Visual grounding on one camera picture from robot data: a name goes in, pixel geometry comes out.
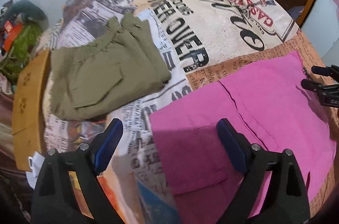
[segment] brown box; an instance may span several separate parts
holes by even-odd
[[[41,52],[20,73],[14,95],[12,134],[17,168],[31,171],[28,157],[46,154],[42,99],[50,72],[50,51]]]

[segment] pink garment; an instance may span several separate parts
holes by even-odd
[[[297,52],[243,67],[150,116],[154,141],[183,223],[216,223],[233,199],[237,173],[216,131],[227,118],[248,141],[270,151],[292,149],[311,201],[333,164],[336,144]],[[267,173],[251,216],[260,212]]]

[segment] newspaper print fabric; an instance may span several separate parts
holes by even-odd
[[[149,115],[192,91],[189,74],[273,48],[294,37],[298,26],[274,0],[68,0],[53,48],[85,45],[104,33],[110,18],[120,19],[126,12],[150,22],[153,41],[172,78],[160,92],[107,116],[106,124],[122,120],[124,134],[100,183],[126,223],[179,223]],[[95,134],[95,128],[81,129],[82,136],[74,141],[66,128],[69,123],[55,119],[48,109],[46,114],[48,148],[72,150],[82,141],[90,142],[87,133]]]

